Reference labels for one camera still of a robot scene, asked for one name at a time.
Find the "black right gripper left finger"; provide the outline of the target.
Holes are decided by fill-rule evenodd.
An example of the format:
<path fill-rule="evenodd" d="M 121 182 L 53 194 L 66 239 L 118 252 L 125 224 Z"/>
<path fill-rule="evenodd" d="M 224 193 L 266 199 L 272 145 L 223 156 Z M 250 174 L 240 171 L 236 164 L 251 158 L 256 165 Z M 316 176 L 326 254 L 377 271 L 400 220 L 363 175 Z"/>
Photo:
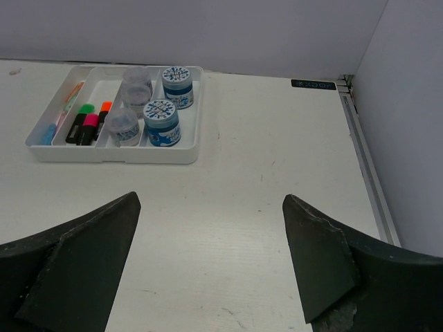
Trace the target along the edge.
<path fill-rule="evenodd" d="M 1 244 L 1 330 L 104 331 L 140 211 L 129 192 Z"/>

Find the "pastel orange mini highlighter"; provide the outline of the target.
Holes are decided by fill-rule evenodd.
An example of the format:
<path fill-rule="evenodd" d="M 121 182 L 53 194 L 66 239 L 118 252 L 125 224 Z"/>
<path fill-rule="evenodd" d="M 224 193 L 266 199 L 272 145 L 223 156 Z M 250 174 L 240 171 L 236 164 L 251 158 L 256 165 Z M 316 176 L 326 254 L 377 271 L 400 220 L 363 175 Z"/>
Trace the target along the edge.
<path fill-rule="evenodd" d="M 79 82 L 75 85 L 75 87 L 73 88 L 72 92 L 69 94 L 69 96 L 66 99 L 66 103 L 69 103 L 81 90 L 81 88 L 83 87 L 84 82 Z"/>

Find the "blue lidded tub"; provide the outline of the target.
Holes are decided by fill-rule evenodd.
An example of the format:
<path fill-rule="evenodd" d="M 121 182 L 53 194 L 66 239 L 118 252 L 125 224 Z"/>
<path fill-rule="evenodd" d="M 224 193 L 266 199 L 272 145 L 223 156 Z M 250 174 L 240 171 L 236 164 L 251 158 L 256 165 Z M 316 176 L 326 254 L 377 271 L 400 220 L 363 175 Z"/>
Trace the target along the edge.
<path fill-rule="evenodd" d="M 186 109 L 194 103 L 193 81 L 190 70 L 184 66 L 167 67 L 161 74 L 166 99 L 177 109 Z"/>
<path fill-rule="evenodd" d="M 155 147 L 171 147 L 181 139 L 176 105 L 166 99 L 148 102 L 143 109 L 147 137 Z"/>

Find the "pastel blue mini highlighter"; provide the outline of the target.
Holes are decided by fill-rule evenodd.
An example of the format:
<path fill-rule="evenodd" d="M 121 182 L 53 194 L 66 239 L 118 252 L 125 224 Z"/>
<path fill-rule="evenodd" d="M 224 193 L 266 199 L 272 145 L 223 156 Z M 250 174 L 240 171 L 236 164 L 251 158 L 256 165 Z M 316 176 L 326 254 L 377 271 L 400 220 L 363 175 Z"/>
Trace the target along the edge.
<path fill-rule="evenodd" d="M 56 132 L 57 125 L 55 123 L 50 124 L 40 141 L 40 145 L 51 145 Z"/>

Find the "pink cap black highlighter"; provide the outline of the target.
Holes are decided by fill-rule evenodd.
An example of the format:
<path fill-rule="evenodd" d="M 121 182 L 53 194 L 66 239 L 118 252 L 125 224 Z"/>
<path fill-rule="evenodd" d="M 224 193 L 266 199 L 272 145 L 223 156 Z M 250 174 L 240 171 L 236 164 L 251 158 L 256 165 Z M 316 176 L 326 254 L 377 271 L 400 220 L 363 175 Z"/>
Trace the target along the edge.
<path fill-rule="evenodd" d="M 92 143 L 98 128 L 98 121 L 98 114 L 87 114 L 80 128 L 79 136 L 76 142 L 77 146 L 89 146 Z"/>

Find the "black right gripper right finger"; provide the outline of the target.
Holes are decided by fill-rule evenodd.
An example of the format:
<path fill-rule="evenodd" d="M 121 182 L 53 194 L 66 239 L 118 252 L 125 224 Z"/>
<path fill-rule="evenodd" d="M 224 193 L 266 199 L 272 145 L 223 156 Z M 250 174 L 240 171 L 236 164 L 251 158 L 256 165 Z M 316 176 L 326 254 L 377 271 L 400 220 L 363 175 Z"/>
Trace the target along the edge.
<path fill-rule="evenodd" d="M 282 204 L 305 322 L 314 331 L 441 331 L 442 259 L 338 222 L 292 194 Z"/>

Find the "green cap black highlighter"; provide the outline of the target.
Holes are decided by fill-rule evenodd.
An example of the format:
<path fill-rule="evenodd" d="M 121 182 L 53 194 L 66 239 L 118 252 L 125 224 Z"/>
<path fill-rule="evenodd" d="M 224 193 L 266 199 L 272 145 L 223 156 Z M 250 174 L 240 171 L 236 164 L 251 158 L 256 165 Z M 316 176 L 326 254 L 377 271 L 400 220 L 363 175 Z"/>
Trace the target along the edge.
<path fill-rule="evenodd" d="M 78 142 L 78 138 L 80 136 L 80 130 L 86 119 L 86 116 L 93 113 L 95 111 L 95 107 L 92 104 L 83 104 L 78 111 L 73 124 L 66 136 L 65 142 L 68 144 L 76 144 Z"/>

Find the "clear paperclip jar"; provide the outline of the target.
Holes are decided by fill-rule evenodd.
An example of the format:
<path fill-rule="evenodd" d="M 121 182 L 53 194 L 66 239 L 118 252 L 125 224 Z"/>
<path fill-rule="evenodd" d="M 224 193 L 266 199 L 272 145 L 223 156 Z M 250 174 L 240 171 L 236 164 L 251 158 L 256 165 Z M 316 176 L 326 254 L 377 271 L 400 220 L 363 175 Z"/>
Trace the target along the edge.
<path fill-rule="evenodd" d="M 142 118 L 145 105 L 152 98 L 152 91 L 144 84 L 123 84 L 121 98 L 124 107 L 134 111 L 138 118 Z"/>
<path fill-rule="evenodd" d="M 120 108 L 110 111 L 105 119 L 105 128 L 117 147 L 133 147 L 141 138 L 138 117 L 132 109 Z"/>
<path fill-rule="evenodd" d="M 129 67 L 123 73 L 123 82 L 126 84 L 145 85 L 153 92 L 150 71 L 146 66 Z"/>

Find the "pastel green mini highlighter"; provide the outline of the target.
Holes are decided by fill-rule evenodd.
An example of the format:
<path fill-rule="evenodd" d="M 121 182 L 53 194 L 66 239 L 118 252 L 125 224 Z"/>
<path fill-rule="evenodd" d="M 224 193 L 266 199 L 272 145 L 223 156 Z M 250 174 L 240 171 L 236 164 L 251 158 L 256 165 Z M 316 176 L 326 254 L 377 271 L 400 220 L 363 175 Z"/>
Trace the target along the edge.
<path fill-rule="evenodd" d="M 79 91 L 72 93 L 63 107 L 63 112 L 69 112 L 79 94 Z"/>

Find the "orange cap black highlighter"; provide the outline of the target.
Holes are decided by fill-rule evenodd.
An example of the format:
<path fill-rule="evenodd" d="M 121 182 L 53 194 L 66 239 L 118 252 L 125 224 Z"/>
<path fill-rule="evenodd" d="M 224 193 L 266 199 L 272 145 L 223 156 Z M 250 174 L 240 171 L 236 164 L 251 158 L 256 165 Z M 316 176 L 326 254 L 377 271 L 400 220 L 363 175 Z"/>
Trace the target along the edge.
<path fill-rule="evenodd" d="M 94 137 L 95 141 L 97 141 L 99 138 L 102 128 L 104 127 L 105 118 L 106 118 L 108 112 L 110 111 L 112 104 L 113 104 L 113 102 L 111 102 L 111 101 L 105 101 L 102 103 L 102 105 L 100 107 L 100 112 L 98 114 L 98 126 L 97 126 L 96 134 Z"/>

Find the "white compartment tray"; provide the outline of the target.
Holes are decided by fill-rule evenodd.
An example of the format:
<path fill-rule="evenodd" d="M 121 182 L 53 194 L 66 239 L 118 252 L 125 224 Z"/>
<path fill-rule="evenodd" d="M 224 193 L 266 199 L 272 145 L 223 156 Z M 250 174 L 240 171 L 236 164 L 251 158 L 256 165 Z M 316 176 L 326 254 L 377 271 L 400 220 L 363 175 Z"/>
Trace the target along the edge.
<path fill-rule="evenodd" d="M 186 165 L 196 161 L 199 154 L 199 132 L 201 98 L 203 96 L 204 71 L 198 66 L 190 67 L 195 102 L 191 107 L 179 111 L 181 139 L 172 147 L 153 146 L 141 120 L 141 138 L 133 147 L 115 146 L 109 132 L 101 132 L 99 139 L 91 145 L 81 147 L 65 142 L 73 121 L 83 104 L 92 104 L 98 110 L 102 103 L 111 101 L 112 109 L 122 106 L 120 86 L 125 66 L 74 66 L 49 102 L 25 144 L 40 162 L 52 163 L 101 163 L 124 162 L 131 164 L 176 164 Z M 71 110 L 65 117 L 51 145 L 40 145 L 49 125 L 59 119 L 66 99 L 75 85 L 84 82 Z"/>

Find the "pastel pink mini highlighter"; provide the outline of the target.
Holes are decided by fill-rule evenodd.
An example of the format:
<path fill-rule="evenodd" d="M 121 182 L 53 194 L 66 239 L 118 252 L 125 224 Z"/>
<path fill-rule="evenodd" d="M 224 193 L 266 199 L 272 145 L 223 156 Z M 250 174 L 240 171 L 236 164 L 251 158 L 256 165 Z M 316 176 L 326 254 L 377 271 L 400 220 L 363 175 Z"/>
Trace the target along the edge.
<path fill-rule="evenodd" d="M 58 119 L 58 121 L 57 121 L 57 126 L 56 126 L 55 133 L 57 133 L 57 132 L 60 130 L 60 128 L 61 128 L 61 126 L 62 126 L 62 124 L 63 124 L 63 122 L 64 122 L 64 119 L 65 119 L 65 117 L 68 115 L 68 113 L 69 113 L 70 110 L 71 110 L 71 106 L 65 106 L 65 107 L 62 109 L 62 112 L 61 112 L 61 114 L 60 114 L 60 116 L 59 116 L 59 119 Z"/>

